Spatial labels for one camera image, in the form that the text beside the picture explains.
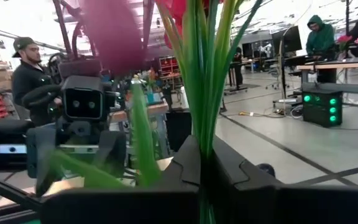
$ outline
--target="black jacket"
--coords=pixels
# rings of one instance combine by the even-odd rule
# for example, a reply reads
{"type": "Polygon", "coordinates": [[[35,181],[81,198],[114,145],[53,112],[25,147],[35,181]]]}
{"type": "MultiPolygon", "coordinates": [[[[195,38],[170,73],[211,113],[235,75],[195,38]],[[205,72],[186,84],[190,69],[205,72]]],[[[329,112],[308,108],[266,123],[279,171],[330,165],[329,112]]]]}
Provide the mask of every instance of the black jacket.
{"type": "MultiPolygon", "coordinates": [[[[15,104],[23,106],[23,96],[43,85],[41,78],[45,73],[41,69],[35,68],[23,61],[15,69],[12,77],[12,94],[15,104]]],[[[30,118],[36,126],[47,124],[51,120],[48,115],[47,105],[26,109],[30,110],[30,118]]]]}

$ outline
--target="metal pole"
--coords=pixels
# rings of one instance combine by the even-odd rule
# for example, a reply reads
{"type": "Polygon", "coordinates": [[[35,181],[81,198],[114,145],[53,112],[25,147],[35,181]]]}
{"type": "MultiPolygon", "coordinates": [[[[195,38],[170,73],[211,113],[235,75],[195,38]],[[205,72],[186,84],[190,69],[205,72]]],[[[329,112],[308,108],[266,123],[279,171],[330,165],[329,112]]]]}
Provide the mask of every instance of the metal pole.
{"type": "MultiPolygon", "coordinates": [[[[349,30],[349,0],[346,0],[346,35],[347,36],[350,36],[350,30],[349,30]]],[[[345,47],[345,58],[348,57],[348,54],[347,52],[349,51],[349,44],[346,44],[346,47],[345,47]]]]}
{"type": "Polygon", "coordinates": [[[65,44],[67,54],[70,56],[72,55],[73,51],[71,49],[70,41],[68,40],[66,25],[63,18],[62,9],[60,7],[60,0],[53,0],[53,4],[55,5],[57,19],[60,25],[60,30],[62,31],[63,42],[65,44]]]}
{"type": "Polygon", "coordinates": [[[349,0],[346,0],[346,35],[350,34],[349,30],[349,0]]]}
{"type": "MultiPolygon", "coordinates": [[[[4,31],[1,31],[0,30],[0,36],[1,37],[7,37],[7,38],[10,38],[10,39],[16,39],[18,38],[19,36],[18,35],[14,35],[14,34],[10,34],[10,33],[7,33],[7,32],[4,32],[4,31]]],[[[34,41],[37,45],[41,46],[41,47],[46,47],[46,48],[49,48],[49,49],[53,49],[53,50],[58,50],[60,52],[65,52],[66,50],[63,49],[63,48],[60,48],[60,47],[55,47],[55,46],[52,46],[52,45],[49,45],[49,44],[45,44],[45,43],[42,43],[42,42],[39,42],[39,41],[34,41]]]]}
{"type": "Polygon", "coordinates": [[[150,37],[150,27],[152,25],[154,0],[143,1],[143,49],[147,49],[150,37]]]}

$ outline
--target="computer monitor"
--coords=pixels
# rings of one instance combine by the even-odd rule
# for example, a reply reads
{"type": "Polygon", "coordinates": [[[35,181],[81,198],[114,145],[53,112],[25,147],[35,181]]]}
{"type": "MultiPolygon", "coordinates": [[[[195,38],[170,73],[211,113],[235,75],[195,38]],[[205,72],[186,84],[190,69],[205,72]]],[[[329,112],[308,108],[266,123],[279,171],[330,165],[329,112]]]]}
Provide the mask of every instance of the computer monitor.
{"type": "MultiPolygon", "coordinates": [[[[280,52],[280,42],[286,30],[282,30],[280,32],[272,34],[273,46],[276,55],[280,52]]],[[[298,26],[291,27],[287,33],[285,33],[285,37],[283,38],[285,52],[294,52],[297,50],[302,50],[302,43],[299,36],[298,26]]]]}
{"type": "Polygon", "coordinates": [[[252,44],[242,44],[242,56],[247,58],[252,58],[252,44]]]}

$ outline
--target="concrete floor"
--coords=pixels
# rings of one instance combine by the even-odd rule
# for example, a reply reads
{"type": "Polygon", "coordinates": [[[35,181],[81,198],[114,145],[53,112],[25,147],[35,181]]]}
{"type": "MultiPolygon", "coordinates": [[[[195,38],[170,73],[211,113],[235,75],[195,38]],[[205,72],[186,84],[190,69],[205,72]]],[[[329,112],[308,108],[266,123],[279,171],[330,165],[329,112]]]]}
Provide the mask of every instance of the concrete floor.
{"type": "MultiPolygon", "coordinates": [[[[349,83],[358,84],[358,73],[349,83]]],[[[298,88],[298,77],[287,78],[290,89],[298,88]]],[[[265,73],[244,75],[244,83],[260,85],[246,93],[225,96],[227,112],[219,116],[216,134],[254,164],[274,166],[277,178],[287,184],[358,185],[358,107],[343,109],[342,129],[326,129],[293,118],[238,116],[240,111],[271,111],[280,90],[266,85],[275,79],[265,73]]],[[[349,95],[358,102],[358,95],[349,95]]],[[[34,186],[25,172],[0,173],[18,188],[34,186]]]]}

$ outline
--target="person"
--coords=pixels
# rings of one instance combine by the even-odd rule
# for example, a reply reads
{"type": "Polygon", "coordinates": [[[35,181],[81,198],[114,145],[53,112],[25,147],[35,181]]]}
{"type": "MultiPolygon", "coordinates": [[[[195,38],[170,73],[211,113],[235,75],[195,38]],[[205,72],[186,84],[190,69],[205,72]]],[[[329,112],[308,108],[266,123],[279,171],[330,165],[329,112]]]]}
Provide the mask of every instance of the person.
{"type": "MultiPolygon", "coordinates": [[[[334,60],[335,58],[335,39],[334,28],[331,24],[325,24],[317,15],[310,18],[308,27],[311,32],[306,43],[306,51],[315,60],[334,60]]],[[[336,69],[320,70],[317,82],[336,83],[336,69]]]]}
{"type": "MultiPolygon", "coordinates": [[[[14,58],[20,58],[21,64],[14,70],[12,75],[12,94],[14,103],[23,106],[22,98],[28,92],[43,85],[42,77],[45,72],[39,65],[41,56],[39,47],[30,37],[18,37],[13,42],[15,54],[14,58]]],[[[56,98],[57,105],[62,103],[61,99],[56,98]]],[[[42,126],[52,122],[48,115],[47,105],[26,108],[30,111],[30,119],[36,126],[42,126]]]]}
{"type": "MultiPolygon", "coordinates": [[[[354,43],[354,41],[358,38],[358,21],[354,25],[353,29],[349,32],[350,36],[352,36],[352,39],[350,40],[350,43],[354,43]]],[[[355,57],[358,57],[358,45],[355,48],[351,49],[352,55],[355,57]]]]}
{"type": "MultiPolygon", "coordinates": [[[[241,59],[241,48],[237,47],[236,54],[234,55],[233,62],[235,63],[242,63],[241,59]]],[[[236,75],[236,85],[242,85],[242,74],[241,74],[241,66],[234,66],[234,73],[236,75]]]]}

